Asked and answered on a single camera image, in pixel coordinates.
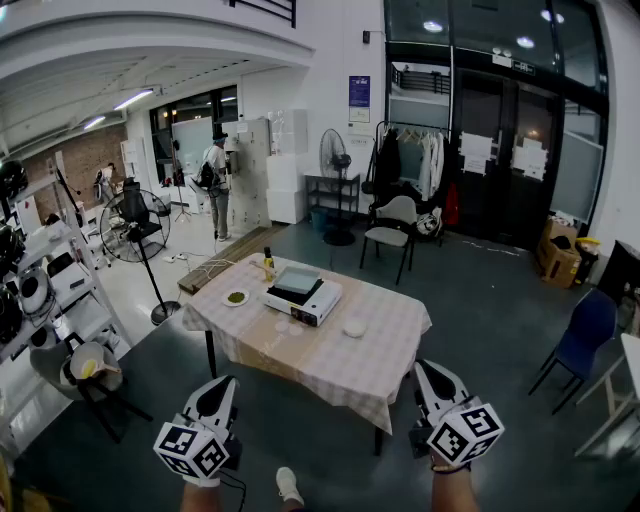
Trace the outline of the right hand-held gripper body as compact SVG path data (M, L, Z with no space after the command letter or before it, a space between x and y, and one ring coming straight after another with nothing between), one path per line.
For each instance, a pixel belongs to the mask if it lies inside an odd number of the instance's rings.
M493 406L469 397L441 414L434 426L420 420L409 440L415 458L435 453L447 465L461 467L484 456L503 433Z

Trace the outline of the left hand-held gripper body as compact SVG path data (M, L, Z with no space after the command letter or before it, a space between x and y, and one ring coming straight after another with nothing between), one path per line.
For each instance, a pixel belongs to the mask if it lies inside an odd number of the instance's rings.
M242 444L231 428L238 409L196 418L194 408L165 422L153 445L170 471L190 479L213 479L220 469L237 470Z

